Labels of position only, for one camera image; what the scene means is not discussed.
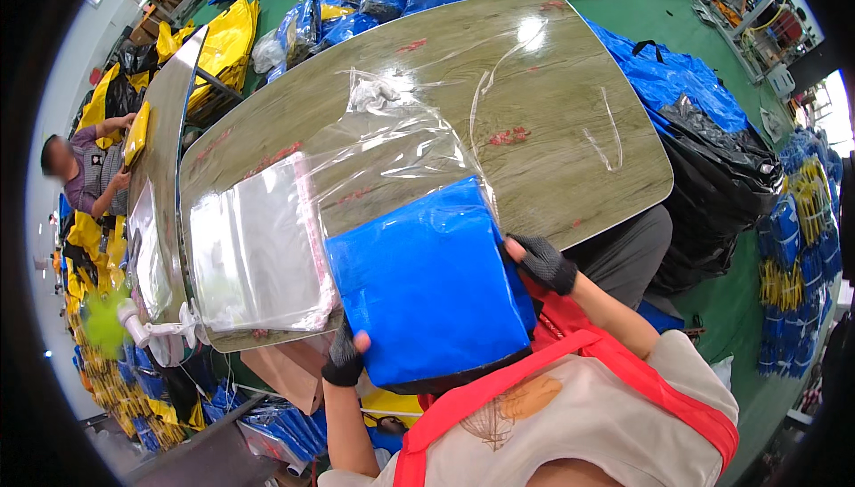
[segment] apron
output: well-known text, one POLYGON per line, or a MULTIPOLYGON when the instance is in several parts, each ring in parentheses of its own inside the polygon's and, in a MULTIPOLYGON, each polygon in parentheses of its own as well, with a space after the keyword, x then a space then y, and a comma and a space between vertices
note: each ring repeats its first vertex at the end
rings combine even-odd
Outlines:
POLYGON ((423 487, 427 450, 433 441, 529 374, 574 352, 599 359, 625 384, 698 431, 721 453, 724 472, 739 444, 736 426, 724 413, 672 388, 653 367, 591 324, 569 296, 546 292, 528 279, 524 282, 532 296, 544 302, 540 323, 534 330, 534 353, 466 386, 449 390, 432 403, 403 436, 394 487, 423 487))
MULTIPOLYGON (((122 169, 122 142, 102 150, 96 144, 85 148, 73 146, 74 152, 83 157, 83 191, 101 195, 113 175, 122 169)), ((107 207, 109 215, 127 215, 127 189, 117 191, 107 207)))

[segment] hand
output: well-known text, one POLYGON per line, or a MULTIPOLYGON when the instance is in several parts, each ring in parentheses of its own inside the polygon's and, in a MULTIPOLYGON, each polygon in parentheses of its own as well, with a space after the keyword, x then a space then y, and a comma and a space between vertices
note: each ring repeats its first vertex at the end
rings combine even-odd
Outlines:
POLYGON ((113 185, 114 190, 123 191, 127 188, 127 185, 131 182, 131 172, 120 171, 113 175, 113 178, 110 180, 110 184, 113 185))
POLYGON ((134 118, 137 117, 137 113, 128 113, 122 117, 122 127, 126 129, 130 129, 134 124, 134 118))
POLYGON ((327 382, 337 387, 356 386, 365 364, 362 354, 371 346, 366 332, 358 332, 354 337, 347 320, 335 332, 333 344, 329 347, 326 365, 321 375, 327 382))
POLYGON ((505 250, 537 284, 554 290, 559 296, 573 291, 579 269, 575 263, 564 259, 543 236, 508 234, 505 250))

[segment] person's arm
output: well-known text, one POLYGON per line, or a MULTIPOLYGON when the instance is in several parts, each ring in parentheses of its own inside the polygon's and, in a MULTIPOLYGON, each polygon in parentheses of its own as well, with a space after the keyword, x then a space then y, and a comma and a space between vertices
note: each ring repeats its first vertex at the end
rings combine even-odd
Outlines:
POLYGON ((110 183, 107 184, 107 189, 101 194, 92 204, 92 210, 89 215, 94 219, 99 219, 110 207, 110 202, 113 201, 113 196, 117 191, 122 191, 127 188, 131 182, 131 172, 119 172, 113 175, 110 183))
POLYGON ((659 334, 644 317, 597 287, 578 272, 575 265, 565 261, 545 239, 531 236, 518 238, 525 247, 513 238, 506 238, 505 249, 532 279, 562 296, 569 295, 592 324, 608 332, 641 359, 650 355, 659 334))
POLYGON ((95 124, 95 137, 104 138, 108 137, 115 130, 130 129, 131 125, 134 123, 134 118, 136 117, 137 113, 128 113, 121 118, 107 118, 102 122, 95 124))
POLYGON ((595 326, 608 332, 641 359, 653 351, 659 333, 636 311, 609 296, 581 272, 576 274, 573 298, 595 326))
POLYGON ((365 332, 354 337, 345 322, 335 334, 329 358, 321 369, 326 410, 326 449, 336 470, 376 478, 379 466, 369 432, 362 420, 356 384, 362 373, 362 353, 371 345, 365 332))
POLYGON ((329 463, 346 470, 376 478, 379 475, 374 447, 365 429, 356 387, 337 387, 323 380, 326 408, 326 449, 329 463))

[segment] cardboard box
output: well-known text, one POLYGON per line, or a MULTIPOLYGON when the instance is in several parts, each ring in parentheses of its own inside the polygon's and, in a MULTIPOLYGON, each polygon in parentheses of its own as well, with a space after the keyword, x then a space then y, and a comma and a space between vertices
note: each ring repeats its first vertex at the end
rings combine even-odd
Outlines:
POLYGON ((248 349, 240 360, 262 381, 297 406, 304 414, 321 406, 321 367, 333 333, 291 343, 248 349))

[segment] fingers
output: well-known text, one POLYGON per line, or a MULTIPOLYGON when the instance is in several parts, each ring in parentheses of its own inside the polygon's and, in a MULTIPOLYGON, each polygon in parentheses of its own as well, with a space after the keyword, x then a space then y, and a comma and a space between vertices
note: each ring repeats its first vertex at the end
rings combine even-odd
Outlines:
POLYGON ((369 338, 369 334, 366 332, 357 332, 357 334, 353 337, 353 347, 357 349, 357 352, 365 353, 368 348, 371 347, 371 339, 369 338))
POLYGON ((520 245, 519 242, 510 238, 509 236, 505 239, 505 250, 507 250, 508 255, 515 262, 522 262, 526 257, 526 248, 520 245))

